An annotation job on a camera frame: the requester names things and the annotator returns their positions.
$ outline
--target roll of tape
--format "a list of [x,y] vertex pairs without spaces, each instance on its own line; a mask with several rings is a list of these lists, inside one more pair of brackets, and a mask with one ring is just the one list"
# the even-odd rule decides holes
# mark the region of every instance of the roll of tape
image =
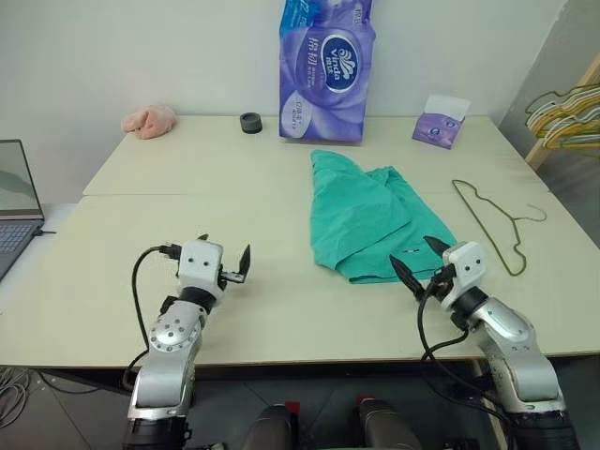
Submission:
[[261,115],[255,112],[245,112],[240,115],[240,125],[242,126],[242,131],[247,134],[256,134],[263,131]]

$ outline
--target floor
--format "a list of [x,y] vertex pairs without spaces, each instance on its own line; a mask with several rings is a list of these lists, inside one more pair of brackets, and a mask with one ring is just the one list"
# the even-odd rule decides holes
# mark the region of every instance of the floor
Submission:
[[[600,443],[600,358],[557,366],[581,448]],[[68,390],[88,386],[47,376]],[[416,378],[250,380],[198,382],[188,421],[188,447],[225,442],[240,449],[246,433],[267,404],[300,401],[301,442],[305,447],[349,444],[348,419],[355,399],[373,395],[392,403],[422,441],[425,450],[443,448],[451,437],[471,437],[481,448],[495,448],[488,420],[479,412],[437,398]],[[20,418],[0,429],[0,448],[11,450],[120,449],[129,398],[108,391],[71,395],[48,387],[32,372],[30,397]]]

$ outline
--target pink towel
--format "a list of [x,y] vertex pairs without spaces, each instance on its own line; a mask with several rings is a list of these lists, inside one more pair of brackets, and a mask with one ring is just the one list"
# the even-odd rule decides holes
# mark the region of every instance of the pink towel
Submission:
[[121,129],[134,131],[140,139],[152,139],[171,131],[176,120],[175,112],[168,106],[150,105],[125,117]]

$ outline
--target tissue package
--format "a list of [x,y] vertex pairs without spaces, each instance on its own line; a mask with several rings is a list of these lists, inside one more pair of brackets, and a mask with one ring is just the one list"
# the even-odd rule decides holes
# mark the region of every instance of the tissue package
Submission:
[[286,0],[279,27],[279,135],[363,139],[375,32],[371,0]]

